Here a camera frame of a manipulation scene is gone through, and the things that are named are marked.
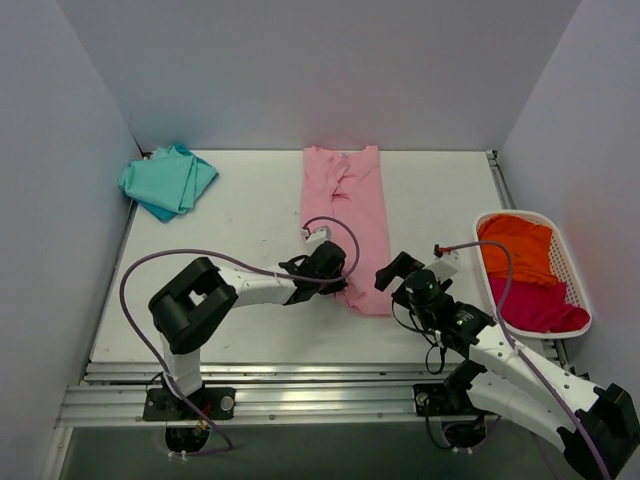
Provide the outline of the pink t shirt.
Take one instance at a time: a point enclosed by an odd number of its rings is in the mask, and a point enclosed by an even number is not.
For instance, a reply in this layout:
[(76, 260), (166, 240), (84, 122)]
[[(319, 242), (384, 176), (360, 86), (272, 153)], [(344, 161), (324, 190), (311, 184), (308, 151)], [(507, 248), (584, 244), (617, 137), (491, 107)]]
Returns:
[(316, 220), (313, 226), (330, 227), (332, 241), (346, 253), (345, 268), (354, 270), (336, 300), (356, 314), (389, 317), (390, 297), (374, 287), (376, 272), (391, 262), (377, 146), (355, 152), (303, 150), (301, 222), (318, 216), (343, 223)]

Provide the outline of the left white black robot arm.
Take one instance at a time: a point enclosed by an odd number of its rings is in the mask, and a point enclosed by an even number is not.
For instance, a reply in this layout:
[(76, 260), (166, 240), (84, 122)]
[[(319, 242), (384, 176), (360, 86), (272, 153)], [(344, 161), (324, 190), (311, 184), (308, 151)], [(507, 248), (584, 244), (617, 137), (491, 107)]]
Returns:
[(207, 257), (189, 263), (148, 304), (168, 367), (166, 408), (179, 419), (200, 411), (200, 349), (232, 309), (289, 306), (340, 291), (346, 287), (340, 278), (345, 263), (345, 252), (331, 241), (318, 244), (309, 255), (279, 263), (265, 275), (217, 267)]

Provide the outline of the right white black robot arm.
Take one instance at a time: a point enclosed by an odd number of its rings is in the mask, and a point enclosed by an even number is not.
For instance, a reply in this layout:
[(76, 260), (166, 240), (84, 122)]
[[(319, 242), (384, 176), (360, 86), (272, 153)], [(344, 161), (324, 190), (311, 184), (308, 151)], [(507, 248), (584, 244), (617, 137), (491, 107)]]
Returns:
[(630, 394), (561, 368), (515, 340), (496, 317), (448, 294), (457, 272), (450, 251), (425, 265), (402, 252), (375, 274), (392, 300), (463, 357), (446, 379), (444, 400), (455, 412), (496, 414), (555, 446), (585, 479), (615, 479), (639, 447), (639, 419)]

